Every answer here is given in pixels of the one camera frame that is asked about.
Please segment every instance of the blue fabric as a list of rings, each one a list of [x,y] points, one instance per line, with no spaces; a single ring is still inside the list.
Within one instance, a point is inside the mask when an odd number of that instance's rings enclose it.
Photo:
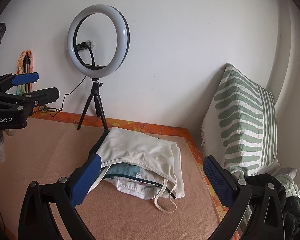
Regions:
[[[89,158],[93,159],[71,189],[70,203],[73,207],[82,204],[101,169],[101,158],[99,155],[94,154]]]
[[[203,172],[210,181],[221,204],[231,208],[234,203],[233,189],[208,157],[203,160]]]
[[[137,173],[140,173],[140,167],[136,165],[131,165],[128,163],[117,163],[111,165],[109,170],[107,171],[107,174],[124,174],[131,177],[135,177]]]
[[[22,74],[17,75],[11,80],[11,84],[15,86],[29,84],[29,83],[35,83],[39,79],[39,74],[37,72],[28,73],[28,74]]]

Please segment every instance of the tripod leg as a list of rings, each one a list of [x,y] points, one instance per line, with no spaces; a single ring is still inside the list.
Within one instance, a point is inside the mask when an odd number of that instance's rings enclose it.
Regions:
[[[81,118],[80,118],[80,121],[79,121],[79,124],[78,124],[78,128],[77,128],[78,130],[81,128],[83,119],[84,119],[84,117],[85,117],[85,115],[87,113],[87,110],[88,110],[88,108],[90,106],[92,98],[93,98],[93,95],[90,94],[89,97],[88,97],[88,100],[86,102],[86,105],[84,106],[84,109],[83,109],[83,112],[82,112],[82,115],[81,115]]]
[[[100,117],[101,117],[101,121],[103,124],[103,128],[105,130],[109,130],[107,122],[106,122],[106,117],[105,117],[105,113],[103,112],[103,107],[102,107],[102,103],[101,103],[101,97],[100,95],[95,95],[94,97],[94,104],[96,106],[96,111],[98,112],[98,110],[100,111]]]

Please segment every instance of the striped fabric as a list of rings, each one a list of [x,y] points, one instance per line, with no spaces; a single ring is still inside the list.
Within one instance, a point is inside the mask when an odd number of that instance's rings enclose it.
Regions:
[[[204,123],[219,134],[216,142],[206,149],[224,154],[220,163],[238,178],[263,173],[277,154],[277,131],[272,94],[246,78],[234,66],[227,64]],[[203,127],[205,137],[210,129]]]

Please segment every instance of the orange floral sheet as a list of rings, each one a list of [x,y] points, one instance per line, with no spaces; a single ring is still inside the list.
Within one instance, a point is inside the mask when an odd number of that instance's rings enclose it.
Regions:
[[[42,111],[37,112],[32,116],[32,118],[53,120],[53,121],[67,122],[67,123],[78,123],[80,120],[80,117],[81,117],[80,114],[72,114],[72,113],[66,113],[66,112],[60,112],[56,116],[52,117],[50,115],[50,113],[42,112]],[[112,128],[115,126],[115,127],[120,127],[120,128],[127,129],[127,130],[139,131],[142,133],[153,133],[153,134],[184,137],[186,142],[188,143],[190,151],[192,152],[192,154],[197,162],[199,170],[201,171],[203,178],[205,179],[205,181],[208,185],[208,189],[209,189],[211,198],[215,204],[216,211],[219,215],[220,221],[225,217],[229,208],[224,207],[221,204],[216,192],[214,191],[208,178],[204,174],[204,172],[202,170],[202,164],[203,164],[202,153],[199,151],[198,147],[196,146],[188,129],[180,128],[180,127],[164,126],[164,125],[158,125],[158,124],[124,121],[124,120],[111,119],[111,118],[106,118],[106,121],[107,121],[109,128]],[[103,127],[101,119],[99,117],[90,116],[90,115],[85,116],[82,125]],[[235,235],[233,236],[232,240],[238,240],[238,239],[240,239],[240,237],[239,237],[238,232],[236,232]]]

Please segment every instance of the white strap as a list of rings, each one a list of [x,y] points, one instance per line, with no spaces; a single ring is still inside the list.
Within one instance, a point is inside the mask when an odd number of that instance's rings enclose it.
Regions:
[[[88,193],[90,191],[92,191],[103,179],[103,177],[105,176],[105,174],[107,173],[107,171],[109,170],[109,168],[111,167],[111,165],[106,166],[103,171],[100,173],[99,177],[97,177],[96,181],[92,184],[92,186],[90,187]]]
[[[159,193],[156,195],[156,197],[154,199],[154,205],[157,207],[157,209],[159,209],[159,210],[161,210],[165,213],[173,213],[177,210],[177,205],[171,200],[171,193],[176,189],[177,181],[174,184],[173,189],[170,191],[170,194],[169,194],[169,200],[171,201],[172,204],[174,204],[175,209],[173,211],[166,211],[164,208],[160,207],[159,204],[158,204],[158,198],[164,193],[164,191],[166,190],[167,185],[168,185],[168,180],[164,179],[164,183],[162,185],[162,188],[161,188],[161,190],[159,191]]]

